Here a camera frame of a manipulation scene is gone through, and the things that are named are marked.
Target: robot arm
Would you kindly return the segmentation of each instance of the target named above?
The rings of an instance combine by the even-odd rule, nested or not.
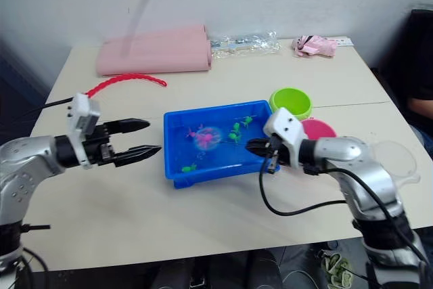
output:
[[[26,137],[0,146],[0,277],[3,279],[15,274],[15,265],[22,256],[20,234],[40,229],[22,224],[40,182],[74,166],[88,169],[92,164],[123,166],[139,162],[161,149],[144,145],[115,153],[110,145],[111,134],[140,130],[148,127],[149,122],[130,118],[96,126],[99,107],[84,94],[76,94],[68,109],[68,135]]]
[[[374,160],[366,143],[354,137],[308,140],[302,124],[284,108],[272,115],[264,132],[270,139],[253,139],[248,142],[247,149],[272,158],[268,167],[271,173],[279,162],[304,169],[312,175],[329,173],[338,181],[354,217],[353,225],[363,234],[371,274],[379,284],[387,285],[386,288],[401,284],[414,286],[404,288],[430,288],[420,284],[427,278],[426,274],[419,274],[420,263],[427,262],[421,242],[409,226],[392,177]],[[359,180],[383,202],[388,213],[384,213],[384,207]],[[401,234],[396,233],[395,225],[419,254],[415,254],[413,247],[408,247]]]

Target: transparent plastic cover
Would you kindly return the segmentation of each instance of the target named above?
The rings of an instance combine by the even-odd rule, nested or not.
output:
[[[419,182],[417,162],[405,146],[394,141],[382,141],[371,148],[375,159],[390,173],[397,187]]]
[[[221,37],[210,40],[210,46],[214,58],[277,53],[280,49],[275,32]]]

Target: red rope toy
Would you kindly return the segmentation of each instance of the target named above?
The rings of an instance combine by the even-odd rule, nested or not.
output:
[[[162,79],[158,79],[152,76],[149,76],[148,74],[122,74],[120,76],[115,76],[107,81],[103,81],[95,88],[92,88],[90,91],[86,93],[89,98],[93,97],[98,91],[101,91],[102,89],[106,88],[107,86],[110,86],[112,84],[118,83],[119,81],[129,81],[131,79],[147,79],[148,81],[153,81],[155,83],[160,84],[161,86],[167,87],[167,83],[163,81]]]

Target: green bowl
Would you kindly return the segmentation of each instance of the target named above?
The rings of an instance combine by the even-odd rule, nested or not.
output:
[[[296,88],[282,88],[274,91],[269,99],[272,112],[279,108],[287,108],[298,120],[305,120],[311,114],[313,105],[303,91]]]

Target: white wall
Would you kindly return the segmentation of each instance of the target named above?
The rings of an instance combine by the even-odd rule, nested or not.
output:
[[[409,11],[432,2],[149,0],[137,30],[204,22],[214,35],[270,29],[287,37],[348,35],[374,65]],[[98,45],[124,35],[138,17],[140,0],[0,0],[0,5],[1,40],[51,86],[71,46]]]

